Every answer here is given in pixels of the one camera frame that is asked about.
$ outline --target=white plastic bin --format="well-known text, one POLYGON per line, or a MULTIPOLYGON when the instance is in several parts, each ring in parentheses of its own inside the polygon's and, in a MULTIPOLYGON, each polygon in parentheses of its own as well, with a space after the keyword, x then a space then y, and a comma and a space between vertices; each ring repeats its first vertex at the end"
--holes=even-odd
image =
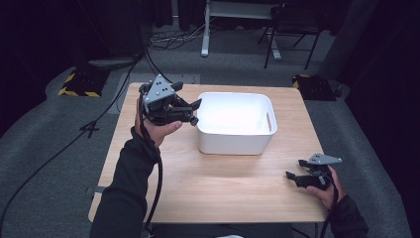
POLYGON ((199 98, 198 149, 204 154, 259 155, 277 131, 265 95, 205 92, 199 98))

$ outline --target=table top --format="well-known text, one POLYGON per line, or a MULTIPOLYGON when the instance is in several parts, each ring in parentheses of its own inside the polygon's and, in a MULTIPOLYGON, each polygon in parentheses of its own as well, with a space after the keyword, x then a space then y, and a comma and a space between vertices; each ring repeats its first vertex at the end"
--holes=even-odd
MULTIPOLYGON (((132 83, 128 89, 98 186, 112 182, 120 150, 131 139, 140 85, 132 83)), ((163 183, 153 222, 324 221, 327 211, 321 201, 285 176, 286 171, 307 175, 298 160, 323 153, 299 91, 291 87, 184 84, 177 94, 193 102, 202 92, 266 95, 274 110, 277 132, 258 156, 206 155, 198 150, 198 129, 184 123, 160 146, 163 183)), ((149 209, 157 184, 155 168, 149 178, 149 209)), ((93 198, 91 221, 100 198, 100 193, 93 198)))

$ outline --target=black jacket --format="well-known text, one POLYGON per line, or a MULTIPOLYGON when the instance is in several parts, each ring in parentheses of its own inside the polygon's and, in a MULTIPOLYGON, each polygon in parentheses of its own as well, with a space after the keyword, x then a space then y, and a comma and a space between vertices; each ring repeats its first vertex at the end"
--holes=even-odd
MULTIPOLYGON (((148 210, 148 178, 158 150, 147 146, 132 128, 133 139, 121 150, 114 179, 101 198, 90 237, 140 237, 148 210)), ((347 195, 335 208, 331 229, 336 238, 367 237, 368 226, 347 195)))

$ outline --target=person's right hand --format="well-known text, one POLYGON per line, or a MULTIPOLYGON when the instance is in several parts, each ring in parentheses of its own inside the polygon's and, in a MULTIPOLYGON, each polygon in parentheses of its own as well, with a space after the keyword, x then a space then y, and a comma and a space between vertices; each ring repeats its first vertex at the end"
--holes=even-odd
MULTIPOLYGON (((343 197, 346 195, 343 191, 343 188, 340 184, 339 177, 337 176, 337 172, 330 166, 328 166, 331 171, 331 175, 333 176, 334 184, 337 187, 337 190, 339 191, 339 199, 337 200, 337 203, 339 203, 343 197)), ((327 207, 329 210, 331 210, 331 206, 333 205, 333 199, 334 199, 334 187, 331 184, 326 190, 319 189, 315 186, 307 186, 306 190, 309 191, 314 196, 318 197, 322 203, 327 207)))

